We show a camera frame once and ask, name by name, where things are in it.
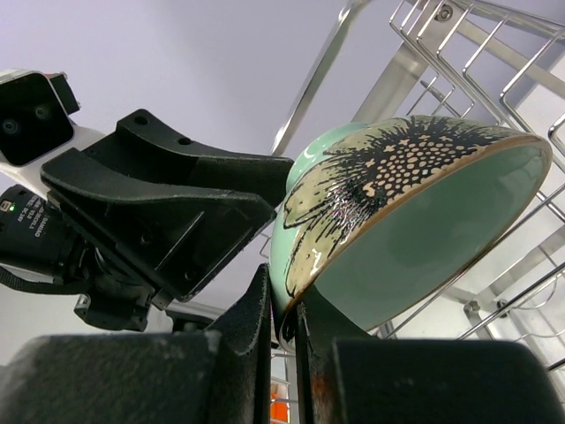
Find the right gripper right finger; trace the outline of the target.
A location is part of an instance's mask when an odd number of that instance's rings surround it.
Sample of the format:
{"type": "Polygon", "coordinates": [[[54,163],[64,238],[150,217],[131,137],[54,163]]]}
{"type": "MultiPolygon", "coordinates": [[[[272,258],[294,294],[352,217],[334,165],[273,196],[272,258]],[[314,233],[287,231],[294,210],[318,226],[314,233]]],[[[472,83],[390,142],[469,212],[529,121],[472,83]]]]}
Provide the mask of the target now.
{"type": "Polygon", "coordinates": [[[519,344],[380,340],[318,292],[296,308],[303,423],[562,423],[547,371],[519,344]]]}

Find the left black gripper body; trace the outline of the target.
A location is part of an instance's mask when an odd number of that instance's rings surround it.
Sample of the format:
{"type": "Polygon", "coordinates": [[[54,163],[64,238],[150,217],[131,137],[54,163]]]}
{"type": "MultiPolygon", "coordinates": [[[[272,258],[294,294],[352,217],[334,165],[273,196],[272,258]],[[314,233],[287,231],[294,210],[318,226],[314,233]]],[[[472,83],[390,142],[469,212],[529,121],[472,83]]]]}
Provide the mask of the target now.
{"type": "Polygon", "coordinates": [[[86,242],[81,269],[88,287],[80,294],[75,314],[90,326],[108,331],[171,331],[172,319],[152,304],[155,287],[100,243],[100,234],[53,194],[52,207],[86,242]]]}

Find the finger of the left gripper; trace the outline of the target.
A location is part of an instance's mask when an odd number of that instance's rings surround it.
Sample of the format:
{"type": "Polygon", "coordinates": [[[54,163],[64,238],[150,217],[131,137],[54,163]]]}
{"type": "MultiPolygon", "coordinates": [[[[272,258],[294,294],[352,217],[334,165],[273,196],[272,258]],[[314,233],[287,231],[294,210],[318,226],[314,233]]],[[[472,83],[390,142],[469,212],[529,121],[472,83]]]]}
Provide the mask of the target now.
{"type": "Polygon", "coordinates": [[[272,207],[286,193],[293,161],[285,157],[232,152],[177,132],[148,110],[116,124],[117,163],[146,181],[258,194],[272,207]]]}
{"type": "Polygon", "coordinates": [[[71,149],[41,179],[155,287],[153,302],[194,297],[274,220],[258,194],[150,182],[117,159],[71,149]]]}

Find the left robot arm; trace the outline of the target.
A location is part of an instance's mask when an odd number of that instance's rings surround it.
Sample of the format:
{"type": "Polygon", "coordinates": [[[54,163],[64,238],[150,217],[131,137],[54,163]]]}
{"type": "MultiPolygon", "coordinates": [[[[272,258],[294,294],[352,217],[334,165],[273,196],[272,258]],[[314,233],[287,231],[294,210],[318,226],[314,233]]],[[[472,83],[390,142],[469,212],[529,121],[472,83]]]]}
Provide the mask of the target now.
{"type": "Polygon", "coordinates": [[[151,307],[201,292],[275,219],[292,160],[213,148],[147,110],[69,148],[1,197],[1,281],[75,295],[105,330],[143,331],[151,307]]]}

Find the celadon green bowl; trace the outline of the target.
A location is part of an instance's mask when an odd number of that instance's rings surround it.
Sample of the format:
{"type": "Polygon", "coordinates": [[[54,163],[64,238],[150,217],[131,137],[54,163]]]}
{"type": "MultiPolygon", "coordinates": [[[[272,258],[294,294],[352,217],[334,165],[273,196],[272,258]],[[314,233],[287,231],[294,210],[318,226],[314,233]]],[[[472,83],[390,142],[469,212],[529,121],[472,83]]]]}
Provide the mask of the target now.
{"type": "Polygon", "coordinates": [[[363,331],[462,275],[518,220],[554,152],[543,137],[459,117],[350,123],[297,157],[269,252],[278,342],[318,292],[363,331]]]}

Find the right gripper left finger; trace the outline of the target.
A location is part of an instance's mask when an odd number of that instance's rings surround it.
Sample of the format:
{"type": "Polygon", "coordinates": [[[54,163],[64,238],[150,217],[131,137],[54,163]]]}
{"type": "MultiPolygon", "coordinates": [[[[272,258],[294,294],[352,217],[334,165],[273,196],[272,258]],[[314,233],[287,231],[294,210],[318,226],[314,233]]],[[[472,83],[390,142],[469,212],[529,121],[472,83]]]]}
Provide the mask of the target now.
{"type": "Polygon", "coordinates": [[[1,372],[4,423],[266,423],[270,281],[203,330],[38,337],[1,372]]]}

